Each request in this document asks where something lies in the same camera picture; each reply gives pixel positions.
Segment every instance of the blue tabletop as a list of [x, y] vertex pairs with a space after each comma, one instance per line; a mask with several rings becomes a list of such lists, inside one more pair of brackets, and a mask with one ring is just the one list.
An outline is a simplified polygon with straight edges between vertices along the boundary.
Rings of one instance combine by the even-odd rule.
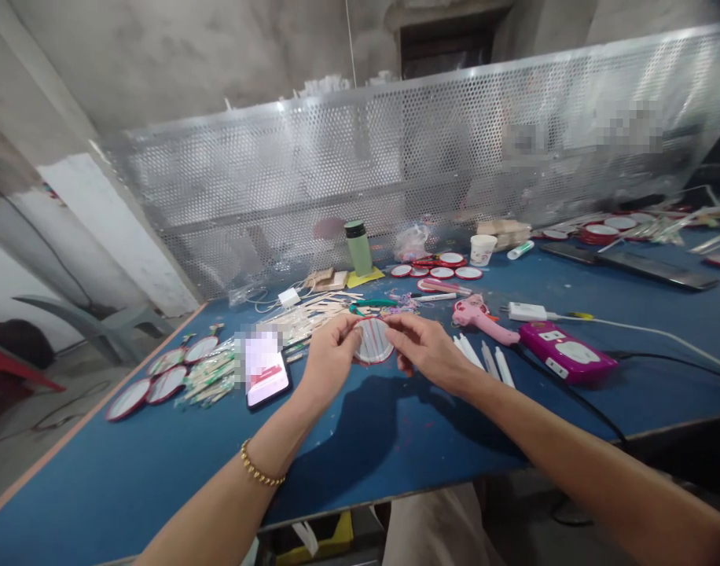
[[[691, 233], [689, 247], [712, 236]], [[698, 255], [673, 245], [626, 249], [720, 277]], [[366, 298], [412, 291], [416, 280], [386, 278], [356, 289]], [[478, 281], [491, 310], [510, 300], [550, 311], [674, 333], [720, 358], [720, 286], [692, 293], [602, 266], [583, 266], [540, 252], [509, 262], [495, 255]], [[451, 333], [451, 302], [422, 313]], [[225, 322], [228, 337], [260, 318], [249, 305], [207, 305], [184, 333]], [[517, 329], [519, 323], [501, 323]], [[570, 334], [601, 350], [674, 355], [708, 364], [664, 336], [589, 322], [563, 322]], [[466, 330], [479, 351], [485, 337]], [[172, 340], [167, 349], [180, 339]], [[490, 346], [493, 340], [485, 337]], [[604, 439], [602, 423], [506, 352], [517, 388]], [[305, 361], [292, 366], [299, 383]], [[142, 377], [145, 368], [134, 378]], [[720, 416], [720, 380], [655, 359], [621, 362], [598, 388], [579, 390], [626, 435]], [[207, 410], [147, 406], [119, 423], [101, 412], [0, 511], [0, 564], [96, 564], [140, 553], [155, 533], [284, 402], [250, 413], [241, 391]], [[356, 366], [342, 392], [307, 437], [264, 526], [292, 522], [365, 502], [466, 481], [525, 466], [519, 450], [483, 415], [423, 378], [406, 379], [392, 358]]]

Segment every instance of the metal mesh panel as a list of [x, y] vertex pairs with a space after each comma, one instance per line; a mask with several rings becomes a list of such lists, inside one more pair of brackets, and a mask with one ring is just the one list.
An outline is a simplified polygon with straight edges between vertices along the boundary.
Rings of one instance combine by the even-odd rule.
[[720, 135], [720, 25], [123, 132], [119, 179], [206, 298], [243, 271], [347, 265], [426, 218], [546, 225], [676, 193]]

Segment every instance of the pink hot glue gun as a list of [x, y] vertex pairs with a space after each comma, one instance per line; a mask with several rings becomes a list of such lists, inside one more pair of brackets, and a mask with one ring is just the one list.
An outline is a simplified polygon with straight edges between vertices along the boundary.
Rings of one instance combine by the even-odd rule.
[[502, 346], [512, 346], [520, 341], [520, 334], [502, 328], [489, 318], [488, 307], [481, 295], [470, 295], [467, 299], [457, 301], [452, 321], [460, 326], [475, 325]]

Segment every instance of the yellow sticky note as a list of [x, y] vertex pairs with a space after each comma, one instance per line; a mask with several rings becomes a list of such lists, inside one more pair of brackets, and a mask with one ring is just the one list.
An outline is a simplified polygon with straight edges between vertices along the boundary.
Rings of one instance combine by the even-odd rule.
[[373, 281], [373, 279], [381, 279], [383, 276], [384, 274], [381, 273], [381, 270], [376, 266], [373, 266], [373, 272], [365, 277], [358, 277], [354, 271], [351, 271], [350, 276], [347, 278], [347, 288], [352, 289], [368, 281]]

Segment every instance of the plastic bag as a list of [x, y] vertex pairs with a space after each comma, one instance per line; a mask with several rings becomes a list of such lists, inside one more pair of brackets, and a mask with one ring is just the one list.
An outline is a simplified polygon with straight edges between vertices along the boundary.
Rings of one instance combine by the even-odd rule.
[[394, 243], [394, 259], [399, 262], [411, 262], [428, 255], [425, 242], [430, 232], [427, 226], [415, 224], [397, 234]]

